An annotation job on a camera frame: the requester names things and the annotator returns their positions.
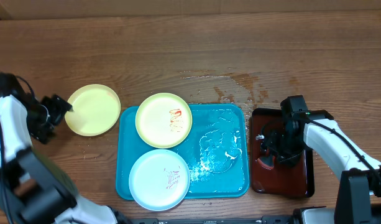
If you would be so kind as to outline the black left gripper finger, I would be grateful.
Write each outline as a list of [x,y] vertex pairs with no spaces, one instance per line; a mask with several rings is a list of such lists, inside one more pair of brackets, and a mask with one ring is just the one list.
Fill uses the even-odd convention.
[[48,128],[54,128],[55,126],[58,126],[63,119],[63,115],[47,115],[45,126]]
[[72,105],[58,95],[43,97],[41,104],[47,108],[51,117],[61,117],[64,116],[66,112],[73,110]]

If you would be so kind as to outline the yellow-green plate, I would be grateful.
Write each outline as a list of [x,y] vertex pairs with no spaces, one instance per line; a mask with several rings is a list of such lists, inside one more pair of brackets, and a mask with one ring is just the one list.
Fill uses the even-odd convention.
[[66,113],[68,127],[81,136],[97,136],[111,129],[121,112],[114,90],[100,84],[83,86],[68,99],[72,109]]

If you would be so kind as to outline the yellow plate with ketchup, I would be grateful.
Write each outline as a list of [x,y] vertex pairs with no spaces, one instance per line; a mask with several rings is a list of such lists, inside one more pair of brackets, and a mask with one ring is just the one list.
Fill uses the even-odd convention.
[[189,135],[192,124],[189,105],[173,93],[157,93],[146,98],[135,116],[140,138],[158,149],[179,145]]

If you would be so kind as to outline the light blue plate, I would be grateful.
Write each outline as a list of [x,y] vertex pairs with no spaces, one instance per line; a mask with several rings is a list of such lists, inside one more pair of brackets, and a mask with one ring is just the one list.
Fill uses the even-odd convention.
[[154,149],[135,161],[129,174],[132,198],[143,208],[161,212],[176,207],[190,187],[184,159],[167,149]]

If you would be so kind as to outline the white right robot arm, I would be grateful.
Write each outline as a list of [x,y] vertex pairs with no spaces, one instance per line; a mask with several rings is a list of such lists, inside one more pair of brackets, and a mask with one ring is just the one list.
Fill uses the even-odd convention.
[[300,208],[283,221],[381,224],[381,162],[351,141],[327,111],[309,110],[303,96],[287,97],[280,108],[281,118],[256,135],[266,163],[293,167],[304,151],[313,150],[340,181],[334,209]]

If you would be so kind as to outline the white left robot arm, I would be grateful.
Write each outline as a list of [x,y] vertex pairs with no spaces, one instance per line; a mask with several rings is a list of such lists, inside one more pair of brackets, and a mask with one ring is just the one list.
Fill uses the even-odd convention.
[[36,99],[23,78],[0,72],[0,209],[9,223],[130,223],[82,197],[69,176],[33,147],[53,137],[72,106],[57,95]]

